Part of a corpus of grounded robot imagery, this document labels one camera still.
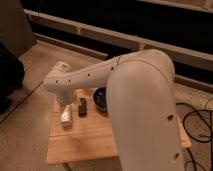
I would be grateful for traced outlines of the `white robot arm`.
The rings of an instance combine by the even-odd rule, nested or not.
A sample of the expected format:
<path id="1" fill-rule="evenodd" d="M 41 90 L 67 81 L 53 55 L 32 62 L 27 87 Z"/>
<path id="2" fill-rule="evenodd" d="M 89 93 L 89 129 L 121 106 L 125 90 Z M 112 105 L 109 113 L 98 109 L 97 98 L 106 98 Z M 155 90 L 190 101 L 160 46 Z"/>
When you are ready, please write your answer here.
<path id="1" fill-rule="evenodd" d="M 123 171 L 184 171 L 174 97 L 175 67 L 163 51 L 148 49 L 72 71 L 56 63 L 43 85 L 61 105 L 76 89 L 106 89 Z"/>

